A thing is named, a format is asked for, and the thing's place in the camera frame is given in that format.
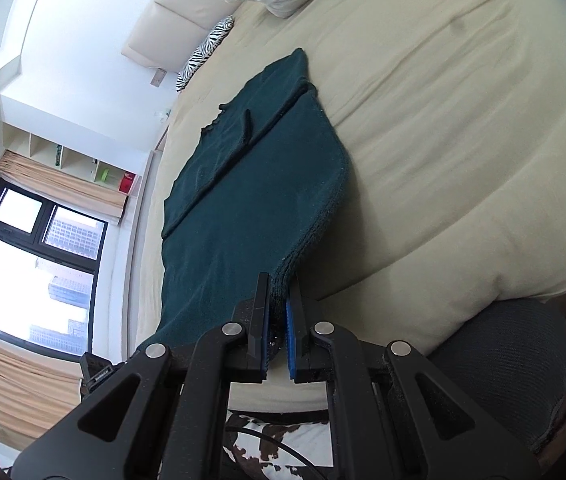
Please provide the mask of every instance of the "curtain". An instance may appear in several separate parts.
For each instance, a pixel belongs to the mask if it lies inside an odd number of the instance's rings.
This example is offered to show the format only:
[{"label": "curtain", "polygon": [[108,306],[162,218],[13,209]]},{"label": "curtain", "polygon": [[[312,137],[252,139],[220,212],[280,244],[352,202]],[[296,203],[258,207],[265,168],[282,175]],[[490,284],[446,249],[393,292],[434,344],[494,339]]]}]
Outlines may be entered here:
[{"label": "curtain", "polygon": [[0,340],[0,425],[39,438],[80,402],[78,363]]},{"label": "curtain", "polygon": [[6,151],[0,176],[55,201],[121,219],[127,195],[50,168],[23,155]]}]

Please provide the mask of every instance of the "building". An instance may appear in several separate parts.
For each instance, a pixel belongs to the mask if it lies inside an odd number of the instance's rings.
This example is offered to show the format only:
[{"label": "building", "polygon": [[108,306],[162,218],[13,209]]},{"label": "building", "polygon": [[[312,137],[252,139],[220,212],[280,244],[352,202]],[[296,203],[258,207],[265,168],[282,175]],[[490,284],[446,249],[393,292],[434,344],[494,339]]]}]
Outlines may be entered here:
[{"label": "building", "polygon": [[87,330],[84,336],[80,336],[31,325],[30,342],[67,354],[83,355],[87,351]]},{"label": "building", "polygon": [[60,218],[55,215],[45,242],[58,249],[95,260],[99,254],[102,232],[103,227],[99,224],[89,226],[73,218]]},{"label": "building", "polygon": [[52,300],[88,309],[92,296],[92,283],[55,276],[48,284],[48,294]]},{"label": "building", "polygon": [[68,333],[73,336],[80,336],[87,339],[87,323],[85,321],[69,319]]},{"label": "building", "polygon": [[92,289],[92,280],[94,277],[92,274],[89,274],[87,272],[81,272],[80,270],[71,269],[70,267],[51,262],[44,258],[37,258],[34,266],[37,269],[42,270],[43,272],[51,274],[52,276],[58,276],[59,278],[65,278],[73,282],[89,285],[90,290]]}]

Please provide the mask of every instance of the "black bracket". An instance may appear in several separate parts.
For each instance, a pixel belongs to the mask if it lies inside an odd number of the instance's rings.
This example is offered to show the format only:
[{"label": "black bracket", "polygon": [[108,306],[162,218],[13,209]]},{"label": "black bracket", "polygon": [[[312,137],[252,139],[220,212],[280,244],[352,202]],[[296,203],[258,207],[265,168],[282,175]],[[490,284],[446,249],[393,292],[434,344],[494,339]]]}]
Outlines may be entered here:
[{"label": "black bracket", "polygon": [[[21,453],[11,478],[217,479],[230,383],[265,378],[268,287],[261,274],[255,298],[196,345],[153,344],[116,367],[84,356],[87,395]],[[408,343],[359,341],[296,283],[287,326],[291,376],[327,384],[335,479],[540,477],[532,453]]]}]

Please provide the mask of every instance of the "mattress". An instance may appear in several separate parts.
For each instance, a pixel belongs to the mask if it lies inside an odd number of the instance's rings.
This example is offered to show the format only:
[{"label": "mattress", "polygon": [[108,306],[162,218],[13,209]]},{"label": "mattress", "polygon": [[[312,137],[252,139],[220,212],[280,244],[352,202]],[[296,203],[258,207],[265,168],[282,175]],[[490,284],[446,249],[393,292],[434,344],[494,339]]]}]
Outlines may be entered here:
[{"label": "mattress", "polygon": [[[137,343],[161,310],[163,200],[201,128],[267,64],[302,47],[354,168],[299,272],[359,338],[430,352],[495,300],[566,293],[566,0],[313,0],[280,20],[243,4],[179,95],[151,198]],[[231,408],[323,409],[284,352]]]}]

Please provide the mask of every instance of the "beige headboard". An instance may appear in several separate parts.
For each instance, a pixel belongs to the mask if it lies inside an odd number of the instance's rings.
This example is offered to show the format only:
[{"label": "beige headboard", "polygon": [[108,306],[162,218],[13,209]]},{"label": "beige headboard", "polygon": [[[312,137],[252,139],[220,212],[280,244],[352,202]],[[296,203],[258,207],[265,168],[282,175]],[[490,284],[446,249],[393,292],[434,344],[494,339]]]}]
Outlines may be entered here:
[{"label": "beige headboard", "polygon": [[239,4],[224,0],[151,0],[121,53],[140,65],[178,72],[212,27]]}]

